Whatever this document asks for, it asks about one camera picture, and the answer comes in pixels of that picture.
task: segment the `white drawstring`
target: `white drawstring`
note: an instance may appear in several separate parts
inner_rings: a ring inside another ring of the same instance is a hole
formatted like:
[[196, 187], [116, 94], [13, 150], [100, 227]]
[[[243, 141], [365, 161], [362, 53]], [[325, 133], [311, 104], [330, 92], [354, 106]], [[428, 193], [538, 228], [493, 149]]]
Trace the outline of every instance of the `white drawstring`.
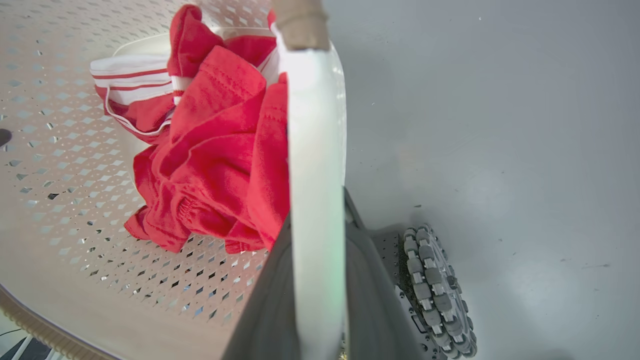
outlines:
[[164, 129], [164, 127], [169, 126], [171, 124], [171, 118], [173, 117], [173, 111], [175, 109], [171, 109], [171, 111], [169, 111], [164, 116], [164, 122], [160, 125], [160, 127], [157, 130], [149, 131], [148, 133], [140, 131], [135, 126], [133, 126], [126, 118], [121, 117], [120, 115], [118, 115], [118, 114], [113, 112], [113, 110], [111, 109], [111, 106], [109, 105], [109, 92], [110, 91], [111, 91], [111, 87], [107, 86], [107, 95], [104, 97], [104, 109], [109, 113], [109, 115], [111, 115], [119, 123], [121, 123], [122, 126], [126, 127], [127, 129], [131, 130], [132, 132], [134, 132], [136, 134], [144, 135], [144, 136], [157, 136], [157, 135], [160, 135], [160, 133], [162, 133], [162, 130]]

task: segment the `laundry basket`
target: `laundry basket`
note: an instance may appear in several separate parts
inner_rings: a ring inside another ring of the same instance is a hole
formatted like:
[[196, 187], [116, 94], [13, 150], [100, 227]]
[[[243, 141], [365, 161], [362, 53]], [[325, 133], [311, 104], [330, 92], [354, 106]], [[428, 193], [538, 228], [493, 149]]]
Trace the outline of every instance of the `laundry basket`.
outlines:
[[[0, 127], [12, 132], [0, 151], [0, 300], [71, 358], [219, 358], [266, 258], [199, 235], [174, 254], [123, 228], [144, 203], [134, 150], [104, 115], [88, 65], [167, 33], [183, 4], [0, 0]], [[266, 28], [271, 7], [201, 5], [214, 28]]]

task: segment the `red stripe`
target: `red stripe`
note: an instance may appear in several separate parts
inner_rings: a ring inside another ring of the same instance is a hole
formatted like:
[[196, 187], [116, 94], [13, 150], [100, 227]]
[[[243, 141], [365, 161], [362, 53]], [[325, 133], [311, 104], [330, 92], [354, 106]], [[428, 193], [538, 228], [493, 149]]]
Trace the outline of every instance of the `red stripe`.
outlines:
[[121, 74], [121, 75], [93, 75], [94, 79], [127, 79], [127, 78], [136, 78], [138, 76], [144, 75], [153, 75], [153, 74], [162, 74], [163, 72], [167, 72], [166, 69], [157, 69], [157, 70], [149, 70], [143, 72], [134, 72], [133, 74]]
[[155, 88], [155, 87], [161, 87], [161, 86], [165, 86], [165, 85], [169, 85], [171, 83], [171, 81], [167, 81], [164, 84], [144, 84], [144, 85], [139, 85], [139, 86], [134, 86], [134, 87], [127, 87], [127, 86], [113, 86], [110, 89], [111, 90], [119, 90], [119, 91], [128, 91], [128, 90], [136, 90], [136, 89], [140, 89], [140, 88]]

